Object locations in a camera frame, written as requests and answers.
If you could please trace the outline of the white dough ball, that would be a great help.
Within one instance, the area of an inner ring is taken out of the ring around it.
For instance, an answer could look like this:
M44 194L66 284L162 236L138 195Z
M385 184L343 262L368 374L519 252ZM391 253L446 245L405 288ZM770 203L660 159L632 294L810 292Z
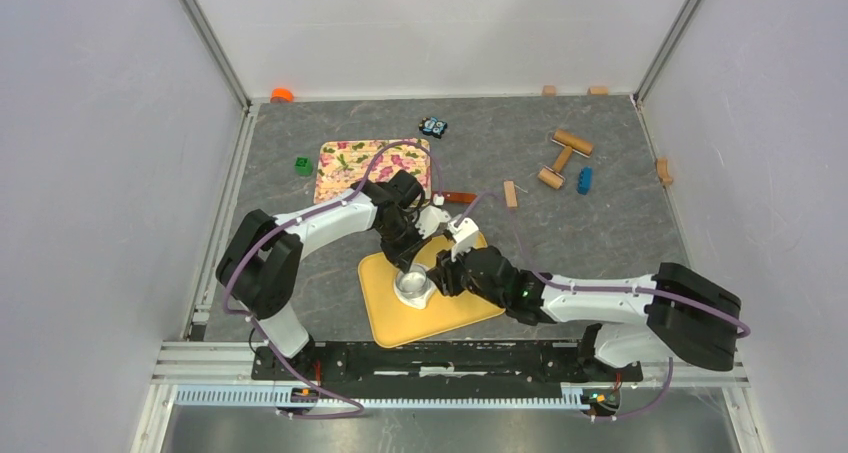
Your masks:
M427 277L425 271L399 272L394 280L393 288L398 300L414 309L424 309L436 291L435 284Z

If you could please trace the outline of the metal scraper with wooden handle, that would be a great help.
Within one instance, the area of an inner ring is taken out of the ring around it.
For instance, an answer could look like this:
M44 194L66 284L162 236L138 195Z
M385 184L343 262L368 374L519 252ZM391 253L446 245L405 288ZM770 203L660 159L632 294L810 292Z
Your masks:
M474 193L445 191L443 197L446 203L470 205L476 200L477 195Z

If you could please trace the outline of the yellow cutting mat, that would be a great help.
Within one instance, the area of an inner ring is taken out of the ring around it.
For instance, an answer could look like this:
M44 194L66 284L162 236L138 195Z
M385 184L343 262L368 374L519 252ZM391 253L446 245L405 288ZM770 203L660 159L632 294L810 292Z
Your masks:
M411 270L427 272L435 265L436 255L451 246L452 242L442 236L433 239L417 254ZM502 308L470 292L446 297L437 289L424 309L408 307L398 300L393 288L399 272L382 253L365 257L358 266L372 336L383 348L398 347L504 313Z

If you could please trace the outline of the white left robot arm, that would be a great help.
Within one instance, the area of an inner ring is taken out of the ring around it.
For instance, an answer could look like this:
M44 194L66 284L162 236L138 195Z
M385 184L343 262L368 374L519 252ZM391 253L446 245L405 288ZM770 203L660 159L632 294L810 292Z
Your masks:
M387 260L406 273L429 241L416 226L424 199L424 187L400 171L386 182L363 180L334 200L282 217L261 209L245 216L215 277L269 340L277 352L275 365L288 379L302 380L314 367L314 354L305 347L311 337L290 304L302 259L373 230Z

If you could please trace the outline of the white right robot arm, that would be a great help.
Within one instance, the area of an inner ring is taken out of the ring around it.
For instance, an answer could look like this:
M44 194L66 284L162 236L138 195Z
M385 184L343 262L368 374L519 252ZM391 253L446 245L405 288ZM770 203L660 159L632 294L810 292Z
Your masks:
M577 365L591 381L664 359L726 372L751 333L739 297L674 262L634 278L578 279L520 269L488 246L438 253L427 277L445 296L471 293L525 325L586 323Z

